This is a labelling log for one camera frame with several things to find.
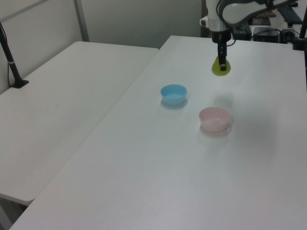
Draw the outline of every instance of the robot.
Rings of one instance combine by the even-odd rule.
[[[226,42],[231,39],[233,27],[260,13],[295,1],[297,0],[206,0],[209,30],[212,41],[217,43],[221,71],[226,70]]]

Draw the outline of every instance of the black device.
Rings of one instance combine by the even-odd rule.
[[[256,42],[278,43],[279,31],[274,27],[255,27],[253,38]]]
[[[247,22],[243,25],[234,27],[234,34],[236,40],[250,41],[251,40],[251,30]]]
[[[298,7],[298,3],[297,2],[292,2],[292,3],[288,4],[288,6],[290,6],[290,7]]]
[[[290,30],[282,30],[280,33],[279,43],[287,44],[288,42],[293,43],[295,40],[295,33]]]
[[[283,16],[285,22],[288,23],[288,27],[293,26],[293,24],[303,24],[302,19],[297,15],[297,13],[290,6],[283,6],[277,9]]]
[[[15,61],[13,59],[13,56],[11,54],[11,51],[8,45],[6,34],[4,32],[4,29],[1,23],[0,23],[0,43],[3,48],[4,54],[6,56],[6,59],[8,61],[8,65],[11,67],[13,76],[15,78],[15,84],[12,85],[11,87],[20,89],[21,87],[29,83],[29,81],[23,80],[19,75],[18,69],[16,67]]]

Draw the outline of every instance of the white table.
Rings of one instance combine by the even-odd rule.
[[[224,77],[215,55],[211,39],[170,37],[12,230],[304,229],[304,53],[237,41]],[[161,103],[171,83],[185,106]],[[200,129],[208,106],[229,110],[226,131]]]
[[[0,95],[0,197],[29,205],[156,52],[77,42]]]

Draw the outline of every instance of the wall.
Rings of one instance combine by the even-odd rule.
[[[73,0],[48,0],[2,25],[22,78],[82,40]],[[0,93],[7,89],[7,60],[0,48]]]
[[[201,34],[202,0],[81,0],[91,42],[160,48]]]

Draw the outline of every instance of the bowl rim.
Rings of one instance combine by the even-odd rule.
[[[162,87],[162,89],[160,90],[160,93],[163,97],[167,97],[167,94],[165,95],[164,93],[162,93],[163,90],[167,89],[167,88],[170,88],[170,87],[174,87],[174,86],[179,86],[180,88],[183,89],[183,94],[182,94],[182,97],[185,97],[187,95],[187,88],[184,87],[183,85],[180,85],[180,84],[170,84],[170,85],[166,85],[164,87]]]
[[[200,113],[199,113],[199,118],[200,118],[201,122],[206,122],[206,120],[202,120],[202,118],[201,118],[201,113],[204,113],[206,110],[213,109],[213,108],[217,108],[217,109],[223,111],[223,112],[227,115],[227,120],[226,120],[226,121],[223,120],[223,124],[228,123],[228,122],[230,121],[231,115],[230,115],[230,113],[229,113],[226,109],[221,108],[221,107],[217,107],[217,106],[212,106],[212,107],[204,108],[204,109],[202,109],[202,110],[200,111]]]

